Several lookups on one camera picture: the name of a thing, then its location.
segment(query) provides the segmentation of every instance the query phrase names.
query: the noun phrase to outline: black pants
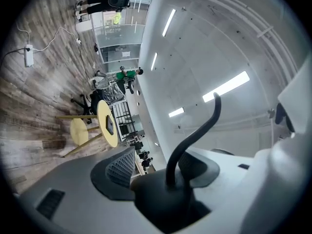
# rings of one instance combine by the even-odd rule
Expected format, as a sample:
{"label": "black pants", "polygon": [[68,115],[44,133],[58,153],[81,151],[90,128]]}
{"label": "black pants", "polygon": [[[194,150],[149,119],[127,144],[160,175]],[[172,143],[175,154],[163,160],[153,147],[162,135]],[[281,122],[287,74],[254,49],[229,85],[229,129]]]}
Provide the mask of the black pants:
{"label": "black pants", "polygon": [[108,4],[108,0],[88,0],[88,4],[100,3],[87,8],[88,14],[101,12],[101,11],[114,11],[116,8]]}

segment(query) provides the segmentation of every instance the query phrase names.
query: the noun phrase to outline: round wooden table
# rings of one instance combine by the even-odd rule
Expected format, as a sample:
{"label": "round wooden table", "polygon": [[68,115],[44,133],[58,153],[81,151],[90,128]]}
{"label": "round wooden table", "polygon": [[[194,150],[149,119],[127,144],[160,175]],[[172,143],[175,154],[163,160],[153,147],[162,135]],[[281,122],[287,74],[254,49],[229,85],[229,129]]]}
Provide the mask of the round wooden table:
{"label": "round wooden table", "polygon": [[[113,125],[113,134],[112,135],[106,129],[106,117],[107,116],[110,118],[111,123]],[[71,122],[71,128],[70,128],[71,137],[73,138],[74,143],[79,145],[77,148],[70,151],[64,157],[66,157],[70,154],[74,154],[74,153],[79,152],[82,147],[88,145],[92,141],[94,141],[94,140],[96,140],[102,136],[105,138],[105,140],[107,141],[107,143],[111,147],[117,147],[117,145],[118,145],[118,135],[117,135],[117,128],[116,128],[115,120],[114,120],[113,114],[112,114],[109,106],[107,105],[107,103],[104,100],[100,100],[100,102],[97,104],[97,115],[56,116],[56,118],[58,118],[58,119],[73,119]],[[85,118],[97,118],[99,126],[87,129],[86,124],[82,120]],[[99,135],[95,136],[94,138],[88,140],[89,139],[88,132],[96,130],[96,129],[100,129],[101,133]]]}

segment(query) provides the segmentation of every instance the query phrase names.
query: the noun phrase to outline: ceiling light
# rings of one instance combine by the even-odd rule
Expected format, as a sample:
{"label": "ceiling light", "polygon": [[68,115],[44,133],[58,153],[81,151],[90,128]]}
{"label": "ceiling light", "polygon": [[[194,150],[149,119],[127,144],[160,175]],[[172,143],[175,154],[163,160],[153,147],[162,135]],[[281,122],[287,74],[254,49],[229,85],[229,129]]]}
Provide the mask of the ceiling light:
{"label": "ceiling light", "polygon": [[172,113],[169,113],[169,117],[173,117],[182,113],[184,113],[183,107],[179,108],[178,110],[173,111]]}
{"label": "ceiling light", "polygon": [[209,93],[205,94],[203,96],[203,99],[205,102],[208,102],[212,99],[214,99],[214,92],[218,93],[220,96],[233,90],[234,88],[239,87],[240,85],[243,85],[249,81],[249,76],[246,73],[246,71],[240,73],[238,76],[235,76],[233,79],[225,82],[221,86],[217,87],[216,89],[213,89]]}
{"label": "ceiling light", "polygon": [[167,24],[166,24],[166,26],[165,26],[165,28],[164,28],[164,32],[162,32],[162,36],[163,36],[163,37],[166,36],[167,30],[168,30],[168,28],[169,28],[169,25],[170,25],[170,23],[171,23],[172,18],[173,18],[174,15],[175,15],[175,12],[176,12],[175,9],[172,10],[172,12],[171,12],[171,14],[170,14],[170,16],[169,16],[169,18],[168,18]]}
{"label": "ceiling light", "polygon": [[157,58],[157,53],[155,53],[155,56],[154,56],[154,60],[153,60],[153,63],[152,63],[152,67],[151,67],[151,70],[153,71],[153,68],[154,68],[154,64],[155,64],[155,61],[156,61],[156,58]]}

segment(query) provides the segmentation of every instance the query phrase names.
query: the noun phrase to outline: power strip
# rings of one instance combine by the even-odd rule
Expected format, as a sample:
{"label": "power strip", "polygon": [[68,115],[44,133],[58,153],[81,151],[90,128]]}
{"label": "power strip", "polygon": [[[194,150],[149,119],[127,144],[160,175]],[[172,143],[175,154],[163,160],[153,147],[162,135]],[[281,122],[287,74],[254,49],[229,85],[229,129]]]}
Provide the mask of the power strip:
{"label": "power strip", "polygon": [[26,67],[32,67],[34,65],[34,50],[33,50],[33,46],[28,44],[26,45],[27,50],[25,49],[25,64]]}

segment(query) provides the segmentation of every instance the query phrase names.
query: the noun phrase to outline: person in green shirt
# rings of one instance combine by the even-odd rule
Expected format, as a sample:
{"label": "person in green shirt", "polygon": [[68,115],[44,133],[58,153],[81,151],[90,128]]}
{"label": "person in green shirt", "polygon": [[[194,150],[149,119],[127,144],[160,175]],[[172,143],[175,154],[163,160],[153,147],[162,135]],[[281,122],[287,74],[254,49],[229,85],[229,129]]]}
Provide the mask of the person in green shirt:
{"label": "person in green shirt", "polygon": [[107,86],[109,86],[110,81],[116,81],[116,80],[124,80],[127,81],[129,79],[133,79],[136,77],[136,75],[142,75],[143,74],[143,69],[140,67],[137,70],[131,70],[131,71],[125,71],[124,67],[120,67],[121,72],[115,73],[115,74],[105,74],[100,72],[98,70],[95,74],[95,77],[97,78],[103,78],[102,80],[98,80],[94,78],[92,80],[92,84],[96,89],[103,89]]}

